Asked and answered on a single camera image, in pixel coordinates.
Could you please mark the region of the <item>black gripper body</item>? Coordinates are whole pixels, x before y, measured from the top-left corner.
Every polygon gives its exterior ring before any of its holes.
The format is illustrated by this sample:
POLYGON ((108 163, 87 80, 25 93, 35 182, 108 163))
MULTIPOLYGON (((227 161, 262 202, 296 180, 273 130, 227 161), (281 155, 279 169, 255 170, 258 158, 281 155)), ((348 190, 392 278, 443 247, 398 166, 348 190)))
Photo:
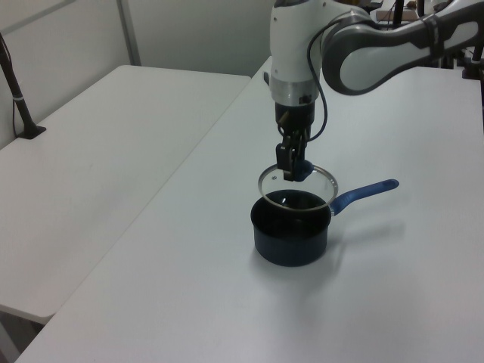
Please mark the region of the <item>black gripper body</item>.
POLYGON ((299 129, 311 129, 315 119, 315 103, 299 106, 285 106, 275 103, 275 121, 283 133, 299 129))

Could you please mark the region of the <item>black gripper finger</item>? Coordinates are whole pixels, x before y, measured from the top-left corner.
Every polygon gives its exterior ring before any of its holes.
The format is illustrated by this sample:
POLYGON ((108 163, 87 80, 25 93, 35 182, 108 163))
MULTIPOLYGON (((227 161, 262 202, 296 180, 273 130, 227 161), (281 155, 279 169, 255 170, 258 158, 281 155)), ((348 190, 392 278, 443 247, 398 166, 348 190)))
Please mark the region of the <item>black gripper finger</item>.
POLYGON ((296 159, 296 144, 291 133, 284 133, 282 142, 276 146, 276 165, 283 171, 292 171, 296 159))
POLYGON ((306 162, 307 129, 297 129, 284 137, 285 158, 287 168, 284 178, 292 182, 302 182, 307 178, 308 166, 306 162))

